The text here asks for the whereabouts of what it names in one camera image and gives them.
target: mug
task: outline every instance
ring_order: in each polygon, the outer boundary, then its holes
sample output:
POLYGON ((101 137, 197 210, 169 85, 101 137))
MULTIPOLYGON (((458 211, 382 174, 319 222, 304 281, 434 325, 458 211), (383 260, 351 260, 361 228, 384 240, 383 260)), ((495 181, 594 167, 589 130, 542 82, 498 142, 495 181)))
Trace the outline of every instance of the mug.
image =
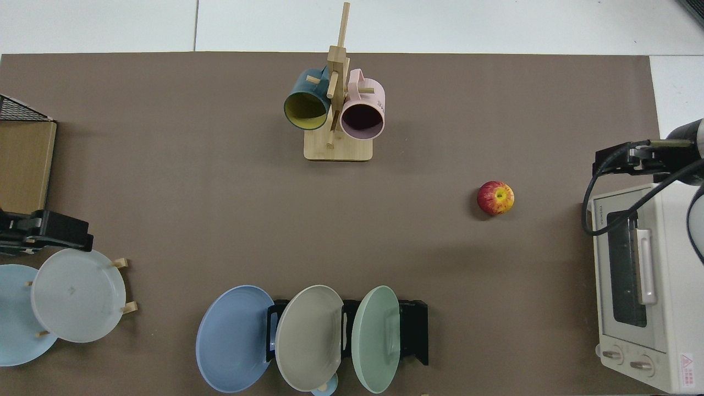
POLYGON ((303 71, 291 94, 284 101, 286 118, 300 129, 313 130, 322 127, 330 109, 330 99, 327 98, 329 85, 327 66, 323 69, 303 71))
POLYGON ((371 78, 364 78, 361 69, 350 72, 347 84, 349 96, 342 106, 340 127, 355 139, 369 140, 379 136, 384 130, 384 88, 371 78))

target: toaster oven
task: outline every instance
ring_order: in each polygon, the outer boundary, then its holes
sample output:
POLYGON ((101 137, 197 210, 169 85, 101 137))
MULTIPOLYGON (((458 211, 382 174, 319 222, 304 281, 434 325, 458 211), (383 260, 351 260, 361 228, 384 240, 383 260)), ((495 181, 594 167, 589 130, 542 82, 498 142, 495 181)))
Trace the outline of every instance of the toaster oven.
MULTIPOLYGON (((655 186, 594 197, 593 229, 655 186)), ((604 366, 669 393, 704 392, 704 265, 686 228, 696 190, 675 182, 621 226, 593 238, 596 353, 604 366)))

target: oven door handle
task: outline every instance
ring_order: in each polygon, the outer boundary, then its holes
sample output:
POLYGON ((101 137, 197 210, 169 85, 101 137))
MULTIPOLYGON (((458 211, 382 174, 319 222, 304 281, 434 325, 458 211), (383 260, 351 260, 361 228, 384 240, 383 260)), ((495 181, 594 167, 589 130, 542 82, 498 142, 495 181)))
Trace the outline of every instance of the oven door handle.
POLYGON ((653 247, 650 243, 650 230, 636 229, 636 254, 638 266, 638 299, 643 305, 653 305, 658 302, 655 295, 655 279, 653 277, 653 247))

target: blue plate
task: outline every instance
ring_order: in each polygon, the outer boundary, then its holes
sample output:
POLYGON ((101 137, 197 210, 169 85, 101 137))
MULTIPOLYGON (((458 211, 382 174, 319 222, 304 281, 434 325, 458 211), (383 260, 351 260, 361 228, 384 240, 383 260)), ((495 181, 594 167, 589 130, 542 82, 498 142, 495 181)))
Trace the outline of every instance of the blue plate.
POLYGON ((37 338, 44 328, 32 310, 31 287, 37 270, 18 264, 0 266, 0 366, 17 366, 45 353, 56 341, 54 334, 37 338))
POLYGON ((226 291, 208 308, 196 337, 196 361, 206 382, 224 393, 252 386, 269 367, 266 313, 274 304, 256 286, 226 291))

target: apple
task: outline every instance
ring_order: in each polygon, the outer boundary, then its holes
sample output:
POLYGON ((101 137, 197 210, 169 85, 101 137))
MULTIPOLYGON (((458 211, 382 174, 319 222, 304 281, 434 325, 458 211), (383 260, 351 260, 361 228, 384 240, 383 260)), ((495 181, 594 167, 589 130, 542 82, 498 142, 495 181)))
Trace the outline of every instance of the apple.
POLYGON ((513 207, 513 190, 504 182, 492 180, 479 188, 477 203, 488 214, 506 213, 513 207))

